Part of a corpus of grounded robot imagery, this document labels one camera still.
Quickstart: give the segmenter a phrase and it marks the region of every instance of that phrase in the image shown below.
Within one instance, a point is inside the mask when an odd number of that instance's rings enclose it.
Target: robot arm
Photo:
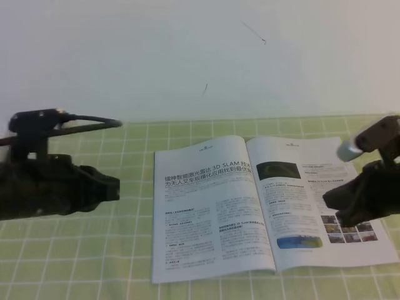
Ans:
[[[378,150],[382,160],[370,162],[362,173],[324,196],[327,207],[337,209],[343,227],[400,213],[400,116],[387,116],[341,144],[337,155],[351,161]]]

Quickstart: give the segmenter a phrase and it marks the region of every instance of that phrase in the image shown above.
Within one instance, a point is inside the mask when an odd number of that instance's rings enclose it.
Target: white wall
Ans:
[[[400,111],[399,29],[398,0],[2,0],[0,119]]]

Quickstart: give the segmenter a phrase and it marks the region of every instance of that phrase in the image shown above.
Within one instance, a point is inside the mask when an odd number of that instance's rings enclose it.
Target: cutting mat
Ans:
[[[127,123],[119,129],[54,138],[52,153],[121,179],[121,200],[95,211],[0,222],[0,299],[312,300],[399,299],[400,265],[301,267],[174,284],[150,283],[154,151],[237,134],[322,138],[379,116]],[[360,157],[358,170],[375,154]],[[400,216],[384,227],[400,250]]]

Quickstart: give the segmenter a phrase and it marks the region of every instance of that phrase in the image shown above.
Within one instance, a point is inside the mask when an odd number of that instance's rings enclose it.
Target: table surface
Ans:
[[[52,153],[121,179],[121,200],[88,213],[0,222],[0,299],[312,300],[399,299],[400,264],[299,267],[151,284],[154,151],[237,134],[347,139],[377,116],[127,123],[51,139]],[[355,161],[357,170],[376,159]],[[400,250],[400,216],[384,219]]]

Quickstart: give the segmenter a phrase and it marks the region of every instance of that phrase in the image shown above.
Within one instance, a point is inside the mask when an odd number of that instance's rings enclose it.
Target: magazine page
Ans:
[[[156,152],[154,283],[274,268],[243,138]]]
[[[353,267],[393,263],[398,256],[379,220],[341,228],[323,194],[356,177],[336,157],[338,137],[247,142],[278,271],[295,266]]]

